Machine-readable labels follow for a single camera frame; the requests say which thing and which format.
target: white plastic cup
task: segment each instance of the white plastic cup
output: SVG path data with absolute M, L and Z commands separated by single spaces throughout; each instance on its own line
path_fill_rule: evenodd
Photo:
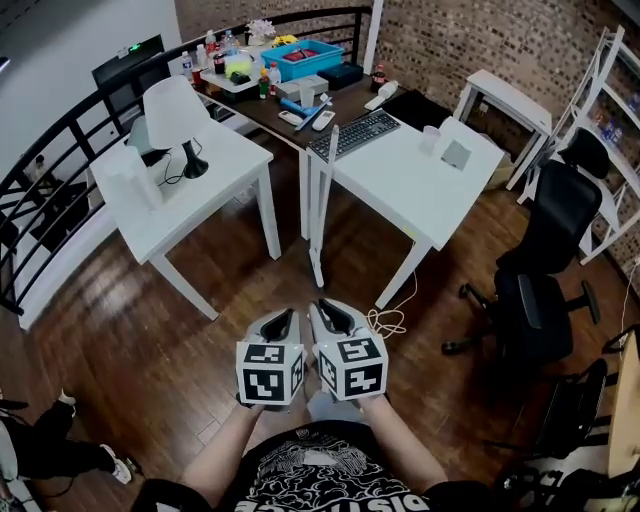
M 438 130 L 435 126 L 425 126 L 422 129 L 422 150 L 427 153 L 433 153 L 433 148 L 438 142 L 440 138 L 440 130 Z
M 313 89 L 311 87 L 302 87 L 300 89 L 300 106 L 302 108 L 313 107 Z

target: black pants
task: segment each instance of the black pants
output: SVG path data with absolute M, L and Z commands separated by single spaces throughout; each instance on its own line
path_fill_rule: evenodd
M 67 439 L 72 415 L 73 407 L 58 401 L 33 426 L 0 417 L 11 437 L 20 476 L 74 477 L 92 469 L 113 473 L 115 464 L 104 448 Z

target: remote control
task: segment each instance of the remote control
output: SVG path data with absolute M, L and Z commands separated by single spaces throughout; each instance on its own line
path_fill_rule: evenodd
M 292 124 L 293 126 L 298 126 L 302 122 L 302 118 L 300 116 L 292 114 L 287 110 L 283 110 L 282 112 L 280 112 L 278 114 L 278 117 L 283 121 L 286 121 L 287 123 Z
M 322 114 L 320 114 L 318 116 L 318 119 L 316 119 L 313 124 L 311 125 L 311 128 L 313 128 L 314 130 L 321 132 L 322 130 L 324 130 L 327 125 L 329 124 L 329 122 L 333 119 L 333 116 L 335 116 L 336 113 L 335 112 L 331 112 L 330 110 L 325 110 Z

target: computer monitor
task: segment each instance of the computer monitor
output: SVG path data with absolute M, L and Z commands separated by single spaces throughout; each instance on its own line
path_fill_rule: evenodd
M 117 55 L 94 69 L 92 71 L 93 79 L 99 89 L 105 82 L 114 76 L 162 52 L 164 52 L 162 37 L 157 35 L 151 39 L 147 39 L 146 41 L 129 47 L 126 55 L 123 57 Z M 171 76 L 169 66 L 165 63 L 162 66 L 158 66 L 157 68 L 136 77 L 131 83 L 123 85 L 120 89 L 111 93 L 105 99 L 104 102 L 107 110 L 109 110 L 111 114 L 118 112 L 137 97 L 142 96 L 144 91 L 153 84 L 168 78 L 169 76 Z M 127 133 L 131 130 L 133 122 L 138 116 L 140 116 L 140 114 L 142 114 L 142 110 L 137 105 L 134 105 L 130 109 L 127 109 L 125 112 L 118 115 L 118 120 L 122 125 L 123 133 Z

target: black lamp base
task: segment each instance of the black lamp base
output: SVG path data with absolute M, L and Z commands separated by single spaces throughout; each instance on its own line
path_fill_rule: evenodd
M 190 180 L 199 178 L 207 172 L 207 169 L 209 168 L 208 162 L 205 162 L 196 156 L 193 151 L 191 141 L 185 142 L 182 147 L 187 155 L 187 165 L 184 166 L 184 170 L 182 171 L 183 176 Z

